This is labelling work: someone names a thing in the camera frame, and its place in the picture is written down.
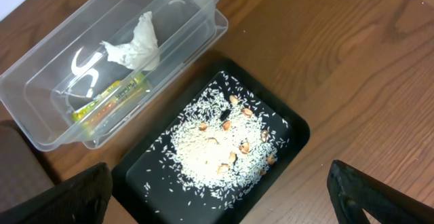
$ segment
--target clear plastic container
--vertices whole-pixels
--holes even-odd
[[[2,74],[1,100],[41,151],[77,141],[99,148],[227,30],[217,1],[89,0]],[[100,42],[130,42],[148,11],[158,67],[144,71],[151,63],[144,62],[129,70],[108,62]],[[90,103],[89,113],[73,119]]]

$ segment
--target wood grain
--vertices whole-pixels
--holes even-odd
[[[0,22],[1,72],[85,1],[28,0]],[[421,0],[220,0],[218,7],[230,30],[214,49],[312,130],[244,223],[336,223],[326,188],[334,159],[434,206],[433,8]],[[220,53],[202,57],[103,148],[64,145],[47,159],[63,179],[97,162],[115,166]],[[112,207],[123,219],[122,207]]]

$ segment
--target white rice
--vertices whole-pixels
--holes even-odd
[[[165,156],[175,162],[170,168],[180,171],[178,178],[184,191],[191,187],[198,190],[207,187],[211,196],[223,200],[231,189],[257,183],[260,171],[269,169],[265,159],[276,154],[277,149],[273,144],[261,141],[262,118],[255,115],[246,117],[241,112],[246,99],[239,100],[241,103],[233,105],[219,90],[207,88],[197,102],[187,105],[183,111],[186,121],[173,132],[171,143],[174,151],[168,149]],[[226,119],[231,121],[231,129],[225,132],[220,116],[227,109],[231,110]],[[208,125],[205,132],[198,129],[201,122]],[[218,145],[209,138],[215,138]],[[250,151],[244,155],[239,146],[246,141],[250,144]],[[237,154],[234,165],[229,162],[230,152]],[[218,174],[221,164],[231,165],[231,169]]]

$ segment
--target tray rim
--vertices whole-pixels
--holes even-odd
[[[143,205],[143,203],[127,185],[126,176],[128,170],[219,71],[226,71],[228,74],[236,77],[239,82],[253,92],[255,96],[284,118],[289,125],[291,125],[295,140],[292,141],[292,143],[288,145],[288,149],[286,149],[290,153],[283,158],[281,157],[279,164],[273,166],[273,171],[270,172],[270,174],[264,175],[261,183],[255,186],[254,189],[256,193],[248,196],[248,198],[244,198],[241,206],[236,207],[236,209],[231,209],[236,211],[230,211],[229,214],[223,215],[218,220],[218,223],[239,223],[307,144],[310,137],[310,129],[306,121],[231,59],[221,58],[219,61],[206,68],[205,71],[188,86],[172,103],[171,108],[165,111],[165,113],[160,116],[159,120],[155,122],[151,132],[133,146],[125,154],[119,164],[112,169],[112,195],[137,222],[164,223],[151,209],[138,208],[138,204]]]

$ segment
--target black plastic tray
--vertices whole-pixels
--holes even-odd
[[[221,73],[235,79],[226,83],[222,75],[219,75]],[[261,109],[269,115],[274,115],[267,125],[277,128],[276,137],[290,141],[284,145],[285,147],[278,147],[278,161],[262,176],[251,192],[244,195],[242,200],[236,201],[233,208],[227,210],[224,210],[224,202],[211,196],[200,198],[194,194],[194,191],[182,191],[181,186],[176,183],[176,173],[170,168],[162,169],[159,163],[161,149],[164,145],[170,146],[170,140],[154,143],[173,124],[180,123],[181,118],[178,115],[182,110],[197,98],[203,89],[212,86],[214,81],[222,86],[225,83],[229,87],[230,83],[240,83],[253,92],[252,99],[262,101]],[[229,97],[229,94],[231,92],[225,92],[225,96]],[[138,143],[112,170],[113,195],[139,223],[238,223],[276,181],[309,139],[309,127],[305,120],[229,59],[213,64],[172,104],[171,109],[155,122],[153,132]],[[288,122],[288,128],[282,127],[284,125],[282,119]],[[146,150],[152,144],[156,149],[147,153]],[[145,183],[151,184],[152,195],[144,191]],[[219,209],[211,209],[211,206],[218,205],[222,206]]]

